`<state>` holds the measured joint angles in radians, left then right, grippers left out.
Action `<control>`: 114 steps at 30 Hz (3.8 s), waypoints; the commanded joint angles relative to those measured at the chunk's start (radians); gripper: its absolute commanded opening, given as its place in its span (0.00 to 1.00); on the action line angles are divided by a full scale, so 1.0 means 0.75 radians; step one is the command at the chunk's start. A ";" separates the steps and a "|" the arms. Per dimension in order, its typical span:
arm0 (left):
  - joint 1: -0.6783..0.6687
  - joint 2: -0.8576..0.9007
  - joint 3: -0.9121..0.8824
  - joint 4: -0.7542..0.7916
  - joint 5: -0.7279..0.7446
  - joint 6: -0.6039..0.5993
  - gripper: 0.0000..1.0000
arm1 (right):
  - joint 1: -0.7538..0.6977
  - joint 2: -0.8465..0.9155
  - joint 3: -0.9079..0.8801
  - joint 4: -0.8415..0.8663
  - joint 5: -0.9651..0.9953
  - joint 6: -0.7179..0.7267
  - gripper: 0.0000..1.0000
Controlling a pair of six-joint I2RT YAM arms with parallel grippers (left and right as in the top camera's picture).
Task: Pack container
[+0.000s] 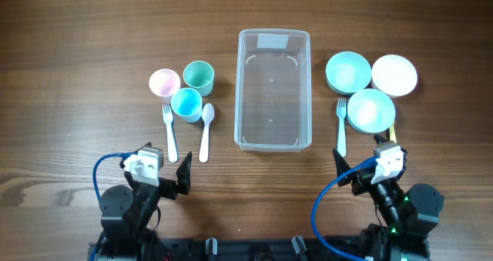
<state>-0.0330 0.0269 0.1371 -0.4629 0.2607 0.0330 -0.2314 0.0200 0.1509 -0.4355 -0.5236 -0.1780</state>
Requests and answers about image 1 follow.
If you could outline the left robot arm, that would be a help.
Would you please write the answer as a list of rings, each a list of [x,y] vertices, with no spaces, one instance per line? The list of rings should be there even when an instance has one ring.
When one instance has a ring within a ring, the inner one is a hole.
[[[102,161],[120,158],[128,184],[100,192],[96,173]],[[176,170],[177,179],[159,177],[163,151],[150,142],[134,152],[117,152],[102,156],[93,167],[92,180],[102,212],[102,232],[88,251],[88,260],[171,260],[154,229],[147,227],[153,213],[160,214],[161,198],[175,200],[187,195],[191,186],[189,152]]]

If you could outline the pink plastic cup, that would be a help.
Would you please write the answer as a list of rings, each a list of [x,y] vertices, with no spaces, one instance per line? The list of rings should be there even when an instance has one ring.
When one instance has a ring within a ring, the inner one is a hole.
[[[172,69],[159,69],[150,76],[149,88],[163,104],[170,104],[181,88],[180,77]]]

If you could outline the yellow plastic fork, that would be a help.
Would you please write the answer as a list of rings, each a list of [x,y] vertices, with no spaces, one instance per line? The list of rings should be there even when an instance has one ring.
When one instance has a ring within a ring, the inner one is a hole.
[[[394,128],[394,124],[392,124],[389,129],[388,129],[388,132],[389,132],[389,139],[393,142],[396,142],[397,141],[397,137],[396,137],[396,133],[395,133],[395,128]]]

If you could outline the white plastic bowl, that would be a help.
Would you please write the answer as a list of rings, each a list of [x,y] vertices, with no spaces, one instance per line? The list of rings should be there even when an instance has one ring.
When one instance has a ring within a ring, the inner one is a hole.
[[[400,55],[384,55],[371,69],[371,87],[390,98],[411,93],[418,83],[418,73],[413,64]]]

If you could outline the green plastic cup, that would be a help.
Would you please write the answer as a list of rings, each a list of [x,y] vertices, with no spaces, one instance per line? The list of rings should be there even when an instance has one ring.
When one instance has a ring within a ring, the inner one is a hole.
[[[212,92],[214,77],[213,67],[204,61],[191,62],[183,71],[184,82],[201,96],[208,96]]]

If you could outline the blue plastic cup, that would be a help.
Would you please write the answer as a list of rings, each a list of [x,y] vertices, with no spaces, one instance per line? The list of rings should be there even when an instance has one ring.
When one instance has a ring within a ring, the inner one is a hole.
[[[202,116],[202,96],[195,89],[181,88],[173,95],[171,107],[182,120],[188,123],[197,122]]]

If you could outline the teal plastic bowl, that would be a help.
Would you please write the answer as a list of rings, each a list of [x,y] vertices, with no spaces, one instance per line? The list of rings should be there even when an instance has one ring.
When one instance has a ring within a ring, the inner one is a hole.
[[[370,63],[356,52],[333,55],[327,62],[325,73],[329,87],[341,95],[352,95],[367,88],[371,82]]]

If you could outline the white plastic spoon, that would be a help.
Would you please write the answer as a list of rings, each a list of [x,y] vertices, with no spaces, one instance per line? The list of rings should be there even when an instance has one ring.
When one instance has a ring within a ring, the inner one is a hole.
[[[209,143],[210,143],[210,123],[215,116],[214,107],[211,103],[205,104],[202,111],[203,120],[203,136],[200,145],[199,161],[207,162],[209,158]]]

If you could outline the light blue fork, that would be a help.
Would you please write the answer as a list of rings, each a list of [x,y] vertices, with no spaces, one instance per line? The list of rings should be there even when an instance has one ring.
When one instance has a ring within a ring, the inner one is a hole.
[[[170,162],[178,161],[178,152],[173,133],[173,111],[170,105],[163,105],[163,121],[166,125],[167,152]]]
[[[337,101],[336,115],[339,119],[338,125],[338,137],[337,137],[337,151],[342,157],[347,154],[347,143],[345,134],[345,118],[347,114],[347,100],[339,98]]]

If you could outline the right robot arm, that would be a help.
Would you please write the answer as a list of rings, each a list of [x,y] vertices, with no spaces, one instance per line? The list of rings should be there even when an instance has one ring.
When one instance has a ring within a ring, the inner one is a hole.
[[[374,156],[381,159],[395,153],[390,163],[401,166],[388,176],[380,163],[370,162],[337,182],[351,185],[354,196],[368,193],[385,224],[370,224],[357,236],[328,236],[326,241],[347,254],[371,260],[429,260],[428,233],[438,225],[444,197],[433,186],[413,185],[403,191],[397,181],[406,170],[407,151],[378,134]]]

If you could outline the light blue plastic bowl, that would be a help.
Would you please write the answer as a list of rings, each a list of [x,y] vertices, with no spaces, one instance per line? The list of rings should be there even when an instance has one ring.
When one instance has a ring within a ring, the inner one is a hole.
[[[392,99],[379,90],[363,89],[349,98],[347,119],[359,132],[384,132],[395,118],[396,108]]]

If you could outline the clear plastic container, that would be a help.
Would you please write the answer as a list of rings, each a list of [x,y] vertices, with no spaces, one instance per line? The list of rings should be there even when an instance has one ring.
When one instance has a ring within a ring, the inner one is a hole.
[[[312,142],[310,35],[251,28],[239,34],[234,140],[243,151],[300,152]]]

